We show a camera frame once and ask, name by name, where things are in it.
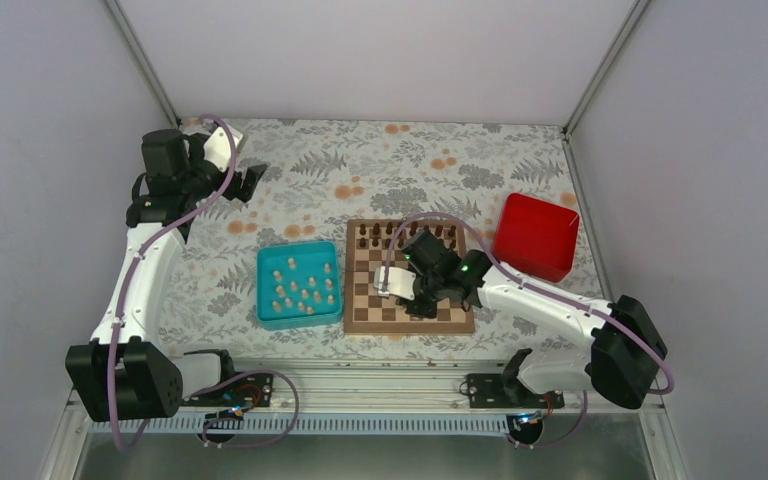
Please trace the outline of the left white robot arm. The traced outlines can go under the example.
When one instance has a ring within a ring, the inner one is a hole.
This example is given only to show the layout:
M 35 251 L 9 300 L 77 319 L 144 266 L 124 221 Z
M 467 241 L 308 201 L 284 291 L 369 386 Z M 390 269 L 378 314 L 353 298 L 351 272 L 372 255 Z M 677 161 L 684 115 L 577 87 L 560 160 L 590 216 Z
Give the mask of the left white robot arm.
M 247 202 L 265 166 L 231 165 L 246 137 L 233 128 L 186 135 L 157 130 L 142 138 L 145 171 L 132 187 L 127 244 L 114 293 L 88 343 L 69 348 L 65 368 L 89 417 L 119 420 L 173 416 L 195 392 L 223 405 L 238 391 L 228 353 L 204 350 L 171 360 L 158 347 L 171 275 L 193 223 L 215 194 Z

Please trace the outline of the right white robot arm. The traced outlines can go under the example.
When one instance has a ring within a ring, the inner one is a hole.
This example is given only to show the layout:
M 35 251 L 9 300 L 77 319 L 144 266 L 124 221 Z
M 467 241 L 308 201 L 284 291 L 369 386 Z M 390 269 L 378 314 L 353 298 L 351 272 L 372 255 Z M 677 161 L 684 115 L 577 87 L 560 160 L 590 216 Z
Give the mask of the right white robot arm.
M 476 311 L 491 309 L 569 343 L 557 354 L 517 350 L 501 375 L 507 403 L 525 407 L 554 390 L 593 389 L 637 409 L 667 348 L 638 300 L 558 287 L 572 265 L 579 223 L 575 211 L 519 193 L 507 197 L 490 249 L 467 249 L 467 230 L 454 219 L 352 219 L 343 281 L 330 242 L 259 251 L 256 317 L 269 330 L 339 320 L 356 335 L 467 335 Z

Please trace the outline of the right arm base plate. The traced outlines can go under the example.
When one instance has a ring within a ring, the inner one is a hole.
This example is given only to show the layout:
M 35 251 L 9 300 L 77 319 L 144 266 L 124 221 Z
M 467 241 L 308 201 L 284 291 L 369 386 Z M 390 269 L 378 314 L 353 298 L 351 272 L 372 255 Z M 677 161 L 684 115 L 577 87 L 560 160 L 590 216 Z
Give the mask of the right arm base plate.
M 563 408 L 562 394 L 535 394 L 517 380 L 505 382 L 501 374 L 471 373 L 458 387 L 473 409 L 546 409 Z

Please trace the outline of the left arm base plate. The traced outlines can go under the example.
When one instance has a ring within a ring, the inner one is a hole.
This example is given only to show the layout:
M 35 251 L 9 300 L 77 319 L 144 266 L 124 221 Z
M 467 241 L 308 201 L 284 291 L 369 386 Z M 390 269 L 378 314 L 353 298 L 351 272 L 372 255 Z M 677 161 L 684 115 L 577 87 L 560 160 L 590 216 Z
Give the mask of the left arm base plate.
M 273 374 L 249 374 L 220 390 L 194 395 L 184 400 L 183 405 L 216 409 L 266 408 L 270 406 L 273 383 Z

